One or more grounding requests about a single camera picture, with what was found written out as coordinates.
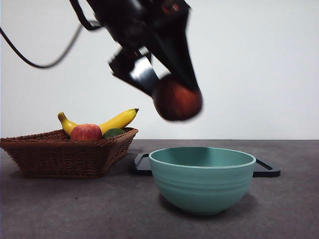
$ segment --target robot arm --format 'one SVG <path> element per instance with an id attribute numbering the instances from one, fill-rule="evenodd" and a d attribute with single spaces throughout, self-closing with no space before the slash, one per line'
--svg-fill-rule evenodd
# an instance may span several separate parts
<path id="1" fill-rule="evenodd" d="M 85 19 L 78 0 L 70 0 L 80 22 Z M 87 0 L 99 24 L 122 49 L 109 63 L 113 75 L 151 95 L 159 80 L 151 66 L 154 55 L 191 90 L 198 89 L 185 29 L 189 6 L 184 0 Z M 140 48 L 148 53 L 142 55 Z"/>

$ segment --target red apple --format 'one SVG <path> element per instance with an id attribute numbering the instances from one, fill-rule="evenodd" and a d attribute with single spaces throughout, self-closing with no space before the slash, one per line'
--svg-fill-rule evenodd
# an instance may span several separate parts
<path id="1" fill-rule="evenodd" d="M 79 124 L 71 132 L 72 140 L 100 140 L 102 132 L 98 125 L 93 123 Z"/>
<path id="2" fill-rule="evenodd" d="M 202 108 L 200 89 L 190 90 L 171 74 L 158 82 L 152 98 L 157 112 L 166 120 L 187 120 Z"/>

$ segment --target bowl rim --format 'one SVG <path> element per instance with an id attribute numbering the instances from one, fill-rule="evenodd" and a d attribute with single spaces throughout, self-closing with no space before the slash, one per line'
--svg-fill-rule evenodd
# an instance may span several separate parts
<path id="1" fill-rule="evenodd" d="M 227 151 L 233 151 L 233 152 L 238 152 L 238 153 L 242 153 L 242 154 L 246 154 L 247 156 L 252 158 L 252 161 L 249 163 L 245 163 L 245 164 L 239 164 L 239 165 L 232 165 L 232 166 L 189 166 L 189 165 L 180 165 L 180 164 L 174 164 L 174 163 L 166 163 L 166 162 L 162 162 L 159 161 L 157 159 L 154 159 L 152 157 L 152 155 L 156 152 L 159 151 L 163 151 L 163 150 L 168 150 L 168 149 L 173 149 L 173 148 L 211 148 L 211 149 L 218 149 L 218 150 L 227 150 Z M 184 147 L 170 147 L 170 148 L 161 148 L 161 149 L 157 149 L 151 153 L 149 153 L 149 158 L 150 160 L 160 163 L 160 164 L 164 164 L 164 165 L 170 165 L 170 166 L 176 166 L 176 167 L 182 167 L 182 168 L 199 168 L 199 169 L 229 169 L 229 168 L 241 168 L 241 167 L 247 167 L 250 166 L 254 163 L 256 163 L 256 158 L 254 155 L 246 153 L 246 152 L 242 152 L 239 150 L 234 150 L 234 149 L 229 149 L 229 148 L 220 148 L 220 147 L 205 147 L 205 146 L 184 146 Z"/>

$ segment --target gray table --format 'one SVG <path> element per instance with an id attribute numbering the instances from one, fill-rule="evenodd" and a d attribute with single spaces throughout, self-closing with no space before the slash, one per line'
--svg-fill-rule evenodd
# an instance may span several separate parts
<path id="1" fill-rule="evenodd" d="M 245 151 L 278 166 L 253 178 L 234 207 L 188 215 L 160 194 L 151 176 L 128 168 L 141 152 L 171 146 Z M 2 239 L 318 239 L 319 141 L 134 140 L 100 179 L 26 179 L 1 152 Z"/>

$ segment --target basket rim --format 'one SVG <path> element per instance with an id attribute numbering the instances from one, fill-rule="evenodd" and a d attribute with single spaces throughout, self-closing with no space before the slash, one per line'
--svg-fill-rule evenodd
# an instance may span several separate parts
<path id="1" fill-rule="evenodd" d="M 123 129 L 126 129 L 127 131 L 125 133 L 110 137 L 110 138 L 102 138 L 102 139 L 97 139 L 97 140 L 71 140 L 71 139 L 23 139 L 21 137 L 39 137 L 41 135 L 47 135 L 50 133 L 58 133 L 58 132 L 64 132 L 63 129 L 56 129 L 53 131 L 49 132 L 43 132 L 43 133 L 38 133 L 38 134 L 30 134 L 30 135 L 22 135 L 22 136 L 16 136 L 16 137 L 6 137 L 6 138 L 1 138 L 1 142 L 63 142 L 63 143 L 97 143 L 97 142 L 108 142 L 108 141 L 114 141 L 115 139 L 125 137 L 129 134 L 136 134 L 139 132 L 138 129 L 132 128 L 132 127 L 125 127 Z"/>

